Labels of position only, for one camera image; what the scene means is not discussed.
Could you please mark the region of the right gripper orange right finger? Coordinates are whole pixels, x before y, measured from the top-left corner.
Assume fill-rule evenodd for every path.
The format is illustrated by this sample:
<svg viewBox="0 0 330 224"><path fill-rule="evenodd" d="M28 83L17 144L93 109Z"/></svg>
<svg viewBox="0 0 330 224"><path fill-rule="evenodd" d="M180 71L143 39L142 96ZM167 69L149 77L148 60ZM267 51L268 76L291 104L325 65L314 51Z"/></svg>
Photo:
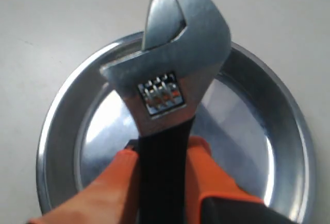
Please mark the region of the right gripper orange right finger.
<svg viewBox="0 0 330 224"><path fill-rule="evenodd" d="M206 140L194 135L186 155L185 209L187 223L300 223L239 187L215 162Z"/></svg>

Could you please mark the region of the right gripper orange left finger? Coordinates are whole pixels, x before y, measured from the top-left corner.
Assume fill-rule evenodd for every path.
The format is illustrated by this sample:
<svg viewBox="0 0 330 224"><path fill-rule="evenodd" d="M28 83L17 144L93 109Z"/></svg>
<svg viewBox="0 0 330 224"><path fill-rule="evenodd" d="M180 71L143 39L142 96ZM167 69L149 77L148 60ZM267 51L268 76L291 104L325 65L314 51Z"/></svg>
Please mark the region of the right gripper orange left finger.
<svg viewBox="0 0 330 224"><path fill-rule="evenodd" d="M119 151L88 187L28 223L135 223L139 205L139 156Z"/></svg>

